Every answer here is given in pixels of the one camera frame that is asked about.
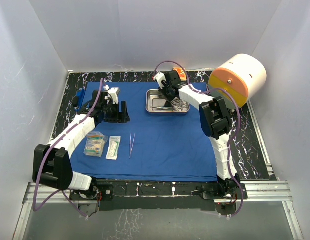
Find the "metal instrument tray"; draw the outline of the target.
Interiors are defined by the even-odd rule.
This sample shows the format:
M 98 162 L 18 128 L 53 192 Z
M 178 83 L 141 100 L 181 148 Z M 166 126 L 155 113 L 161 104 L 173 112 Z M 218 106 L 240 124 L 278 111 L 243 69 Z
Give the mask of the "metal instrument tray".
M 191 107 L 189 104 L 188 112 L 173 112 L 159 109 L 151 109 L 151 107 L 172 107 L 171 101 L 168 101 L 158 89 L 150 89 L 146 92 L 146 111 L 150 115 L 186 115 Z

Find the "steel forceps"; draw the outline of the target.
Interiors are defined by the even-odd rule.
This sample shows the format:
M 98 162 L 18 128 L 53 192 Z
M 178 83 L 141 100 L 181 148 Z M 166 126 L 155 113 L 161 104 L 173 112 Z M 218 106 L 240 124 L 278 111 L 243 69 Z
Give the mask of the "steel forceps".
M 161 111 L 173 111 L 173 107 L 165 107 L 165 106 L 151 106 L 151 109 L 161 110 Z
M 136 134 L 135 133 L 131 133 L 130 134 L 130 139 L 129 139 L 129 158 L 132 157 L 132 152 L 133 152 L 133 148 L 134 148 L 135 138 L 136 138 Z

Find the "white suture packet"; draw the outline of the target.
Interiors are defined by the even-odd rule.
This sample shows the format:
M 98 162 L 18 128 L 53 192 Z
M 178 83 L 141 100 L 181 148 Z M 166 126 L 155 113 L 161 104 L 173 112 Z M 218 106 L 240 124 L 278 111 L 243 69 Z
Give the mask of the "white suture packet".
M 120 142 L 121 142 L 121 136 L 110 136 L 106 154 L 107 160 L 114 160 L 114 161 L 117 160 Z

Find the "blue surgical drape cloth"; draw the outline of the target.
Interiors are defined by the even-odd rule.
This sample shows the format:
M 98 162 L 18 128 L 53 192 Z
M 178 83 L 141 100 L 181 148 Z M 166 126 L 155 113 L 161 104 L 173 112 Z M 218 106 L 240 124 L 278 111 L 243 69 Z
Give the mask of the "blue surgical drape cloth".
M 154 115 L 146 111 L 146 93 L 154 82 L 111 82 L 120 89 L 119 100 L 127 102 L 128 123 L 102 122 L 96 131 L 121 136 L 117 160 L 87 156 L 83 140 L 70 162 L 75 172 L 99 179 L 164 182 L 214 182 L 217 167 L 210 139 L 203 133 L 199 111 L 185 115 Z M 135 141 L 130 155 L 130 134 Z

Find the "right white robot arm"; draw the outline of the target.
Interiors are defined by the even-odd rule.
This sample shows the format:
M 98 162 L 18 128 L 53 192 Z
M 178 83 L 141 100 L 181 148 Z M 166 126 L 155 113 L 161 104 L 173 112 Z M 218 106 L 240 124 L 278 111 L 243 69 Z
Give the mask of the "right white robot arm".
M 229 140 L 232 119 L 225 100 L 220 96 L 207 95 L 187 81 L 182 81 L 175 70 L 158 72 L 153 79 L 168 101 L 179 99 L 199 111 L 201 129 L 211 142 L 216 161 L 217 181 L 212 184 L 211 193 L 230 198 L 235 194 L 240 180 L 231 156 Z

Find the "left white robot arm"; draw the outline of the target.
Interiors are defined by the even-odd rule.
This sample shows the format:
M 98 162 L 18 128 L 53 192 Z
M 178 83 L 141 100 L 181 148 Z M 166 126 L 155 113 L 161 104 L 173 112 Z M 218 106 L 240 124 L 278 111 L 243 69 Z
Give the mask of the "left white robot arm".
M 60 191 L 76 190 L 88 200 L 98 195 L 92 177 L 73 171 L 71 156 L 77 146 L 102 122 L 125 124 L 130 121 L 126 101 L 119 101 L 118 87 L 94 90 L 84 102 L 85 90 L 74 99 L 77 114 L 69 126 L 47 145 L 34 150 L 32 180 Z

